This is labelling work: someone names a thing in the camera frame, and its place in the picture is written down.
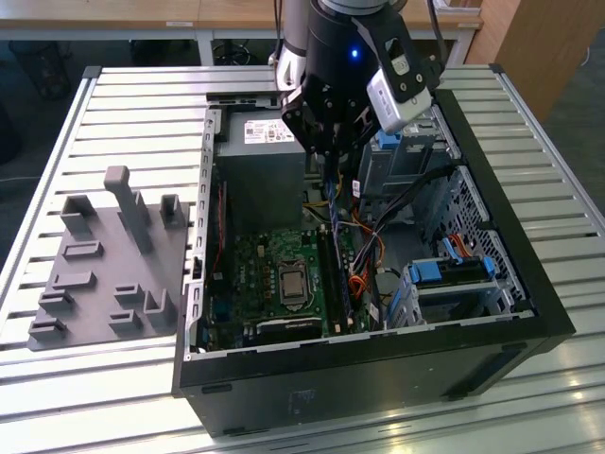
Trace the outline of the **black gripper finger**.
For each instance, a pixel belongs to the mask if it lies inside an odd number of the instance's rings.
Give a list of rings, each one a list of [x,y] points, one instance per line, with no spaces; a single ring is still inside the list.
[[[370,104],[348,101],[344,116],[335,124],[334,150],[337,157],[362,150],[380,124]]]
[[[302,88],[280,93],[282,120],[295,139],[309,154],[324,154],[329,150],[320,122],[303,99]]]

